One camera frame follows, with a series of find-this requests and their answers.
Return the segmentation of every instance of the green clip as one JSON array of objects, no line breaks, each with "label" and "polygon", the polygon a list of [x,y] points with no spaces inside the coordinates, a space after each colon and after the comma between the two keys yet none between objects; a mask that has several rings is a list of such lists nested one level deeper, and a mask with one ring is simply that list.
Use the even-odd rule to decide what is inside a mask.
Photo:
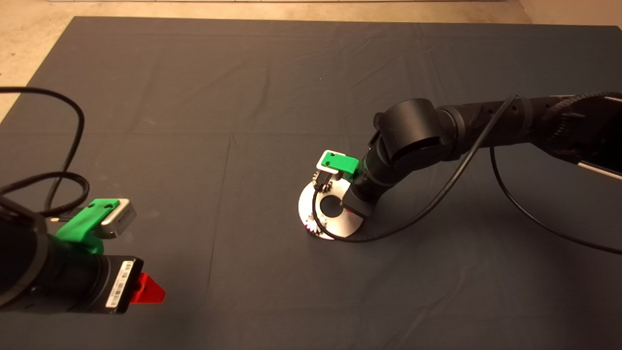
[{"label": "green clip", "polygon": [[93,233],[117,206],[119,206],[118,199],[94,199],[88,207],[61,227],[56,232],[56,237],[71,242],[91,254],[102,254],[104,244]]},{"label": "green clip", "polygon": [[337,153],[327,153],[322,159],[322,165],[343,172],[343,178],[350,181],[356,172],[358,159]]}]

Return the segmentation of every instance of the table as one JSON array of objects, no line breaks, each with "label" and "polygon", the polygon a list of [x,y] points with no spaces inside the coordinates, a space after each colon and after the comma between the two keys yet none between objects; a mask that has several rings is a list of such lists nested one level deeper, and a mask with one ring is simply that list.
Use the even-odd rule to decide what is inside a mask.
[{"label": "table", "polygon": [[[554,237],[503,197],[485,152],[405,232],[305,233],[324,149],[360,157],[375,112],[622,89],[617,27],[78,17],[30,85],[86,112],[72,171],[139,216],[108,254],[145,260],[163,305],[124,316],[0,315],[3,349],[583,349],[622,344],[622,258]],[[0,126],[0,183],[58,169],[71,111],[23,96]],[[622,186],[533,146],[499,149],[518,199],[622,247]],[[422,207],[455,163],[387,193],[367,230]],[[77,189],[67,185],[58,201]],[[46,185],[12,196],[40,206]]]}]

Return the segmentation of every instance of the red part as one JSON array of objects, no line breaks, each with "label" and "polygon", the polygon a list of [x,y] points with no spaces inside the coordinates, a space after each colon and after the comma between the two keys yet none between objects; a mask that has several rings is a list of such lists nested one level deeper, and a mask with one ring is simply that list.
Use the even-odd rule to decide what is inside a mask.
[{"label": "red part", "polygon": [[138,276],[139,289],[134,292],[132,304],[159,304],[164,301],[166,291],[151,276],[142,272]]}]

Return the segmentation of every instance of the circular plate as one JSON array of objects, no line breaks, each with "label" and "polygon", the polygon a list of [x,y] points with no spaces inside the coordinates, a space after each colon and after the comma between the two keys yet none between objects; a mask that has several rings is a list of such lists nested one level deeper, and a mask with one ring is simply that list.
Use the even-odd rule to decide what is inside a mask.
[{"label": "circular plate", "polygon": [[[315,201],[315,211],[322,225],[324,225],[328,231],[340,237],[347,237],[355,233],[363,223],[363,218],[346,209],[336,217],[329,217],[322,212],[320,203],[322,199],[327,196],[336,196],[342,199],[349,187],[350,183],[345,179],[332,180],[330,189],[326,192],[319,192],[317,194],[317,200]],[[313,200],[314,192],[315,189],[313,188],[312,181],[302,190],[302,193],[300,193],[300,199],[298,200],[298,215],[300,216],[300,221],[302,221],[307,230],[314,235],[323,239],[332,240],[331,237],[320,232],[317,223],[313,219],[311,201]]]}]

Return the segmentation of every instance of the barcode label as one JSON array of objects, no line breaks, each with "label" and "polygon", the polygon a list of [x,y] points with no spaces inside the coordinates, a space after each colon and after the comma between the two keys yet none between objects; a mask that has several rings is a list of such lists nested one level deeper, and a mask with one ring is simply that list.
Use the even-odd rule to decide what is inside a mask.
[{"label": "barcode label", "polygon": [[117,278],[114,280],[113,288],[108,296],[108,301],[106,302],[107,308],[115,308],[119,305],[119,300],[121,299],[125,283],[128,281],[129,272],[132,270],[133,265],[134,262],[132,260],[125,260],[121,264]]}]

